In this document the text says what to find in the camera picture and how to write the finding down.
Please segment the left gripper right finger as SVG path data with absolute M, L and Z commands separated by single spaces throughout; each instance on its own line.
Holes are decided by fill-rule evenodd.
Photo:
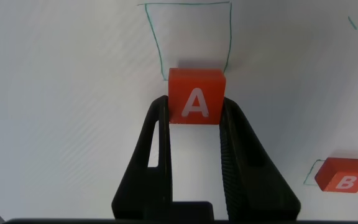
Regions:
M 270 159 L 239 105 L 224 99 L 221 170 L 230 221 L 296 220 L 301 203 Z

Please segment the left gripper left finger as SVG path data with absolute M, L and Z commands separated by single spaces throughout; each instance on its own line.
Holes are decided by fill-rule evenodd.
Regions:
M 150 220 L 173 202 L 168 115 L 168 96 L 163 95 L 151 103 L 129 165 L 111 203 L 116 219 Z M 158 165 L 149 167 L 156 124 Z

